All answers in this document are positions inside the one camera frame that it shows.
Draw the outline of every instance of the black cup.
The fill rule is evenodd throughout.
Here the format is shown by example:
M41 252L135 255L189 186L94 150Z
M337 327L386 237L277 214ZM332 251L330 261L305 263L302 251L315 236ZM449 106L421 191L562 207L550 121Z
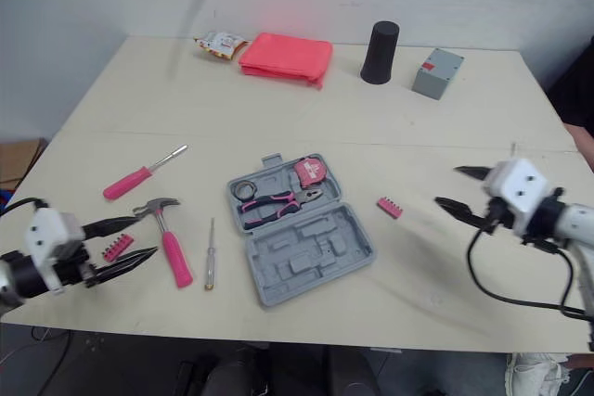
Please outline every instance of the black cup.
M398 25L388 20L373 25L368 54L361 69L363 81L374 84L390 81L398 33L400 33Z

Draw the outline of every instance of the hammer head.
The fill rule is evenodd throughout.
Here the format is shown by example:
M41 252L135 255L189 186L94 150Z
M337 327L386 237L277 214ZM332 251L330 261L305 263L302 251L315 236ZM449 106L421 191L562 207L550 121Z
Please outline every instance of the hammer head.
M132 212L137 218L144 218L150 213L156 214L157 211L162 211L165 206L180 204L175 198L155 198L149 201L144 206L133 208Z

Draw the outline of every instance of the hammer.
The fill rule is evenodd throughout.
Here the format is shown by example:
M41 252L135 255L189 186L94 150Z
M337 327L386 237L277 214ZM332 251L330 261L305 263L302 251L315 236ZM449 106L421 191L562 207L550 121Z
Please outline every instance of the hammer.
M177 241L177 237L173 232L167 229L167 224L163 218L163 208L174 204L177 205L180 203L175 198L155 198L144 206L133 208L132 212L138 219L142 219L150 213L155 216L163 234L163 247L165 248L165 254L167 254L169 265L174 271L175 283L177 284L177 287L186 287L191 284L194 279L187 267L186 258L179 245L179 241Z

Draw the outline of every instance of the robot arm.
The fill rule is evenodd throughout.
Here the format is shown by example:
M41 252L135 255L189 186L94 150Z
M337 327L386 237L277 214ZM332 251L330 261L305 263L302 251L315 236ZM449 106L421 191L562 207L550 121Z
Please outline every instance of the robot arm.
M134 270L157 248L139 249L120 257L109 266L96 268L84 241L122 231L138 221L118 217L80 226L74 215L35 201L35 214L25 234L31 255L17 250L0 256L0 317L19 307L26 299L45 292L64 292L64 286L84 282L93 287Z
M466 204L450 198L436 198L435 201L457 220L487 234L493 234L502 224L524 245L533 244L553 254L568 249L579 264L579 285L585 310L568 313L564 302L532 306L559 309L564 315L589 321L594 328L594 209L559 201L563 190L558 187L550 193L547 179L528 160L501 161L493 169L461 166L456 170L484 181L483 190L491 197L486 216L474 215ZM590 349L594 351L594 341L590 343Z

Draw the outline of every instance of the screwdriver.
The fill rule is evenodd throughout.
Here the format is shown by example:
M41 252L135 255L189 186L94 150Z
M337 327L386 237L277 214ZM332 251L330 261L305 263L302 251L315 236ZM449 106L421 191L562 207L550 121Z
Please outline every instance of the screwdriver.
M182 153L184 150L187 149L187 144L177 148L169 155L167 155L162 160L155 162L153 165L149 167L141 167L136 172L130 173L127 176L124 176L119 181L116 181L114 184L110 185L103 191L103 197L107 199L116 199L121 197L123 194L128 192L129 190L134 189L137 185L145 181L147 178L152 176L152 173L159 169L163 164L172 160L177 155Z
M211 234L208 241L208 257L206 258L206 284L204 289L214 288L214 218L211 218Z

